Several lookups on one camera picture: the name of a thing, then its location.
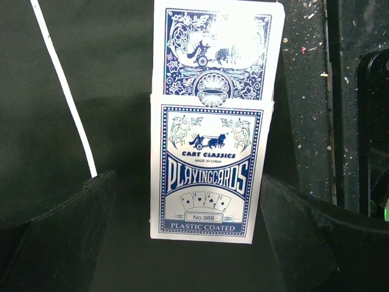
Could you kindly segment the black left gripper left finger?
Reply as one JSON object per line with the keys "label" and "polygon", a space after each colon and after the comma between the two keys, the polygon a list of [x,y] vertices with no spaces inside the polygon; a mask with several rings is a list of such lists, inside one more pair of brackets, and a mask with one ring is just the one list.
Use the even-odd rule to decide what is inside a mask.
{"label": "black left gripper left finger", "polygon": [[89,291],[117,194],[105,171],[23,209],[1,211],[1,291]]}

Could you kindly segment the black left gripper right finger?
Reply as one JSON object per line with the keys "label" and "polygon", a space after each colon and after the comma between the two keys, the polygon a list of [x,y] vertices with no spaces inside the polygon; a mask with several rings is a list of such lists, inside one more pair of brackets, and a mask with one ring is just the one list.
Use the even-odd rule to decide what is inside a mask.
{"label": "black left gripper right finger", "polygon": [[388,291],[388,223],[263,175],[260,208],[284,291]]}

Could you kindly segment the blue playing card box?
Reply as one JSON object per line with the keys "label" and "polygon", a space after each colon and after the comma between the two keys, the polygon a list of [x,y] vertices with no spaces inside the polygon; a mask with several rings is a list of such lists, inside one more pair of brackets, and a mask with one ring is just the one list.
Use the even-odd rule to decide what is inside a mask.
{"label": "blue playing card box", "polygon": [[279,2],[154,2],[151,238],[252,242],[284,20]]}

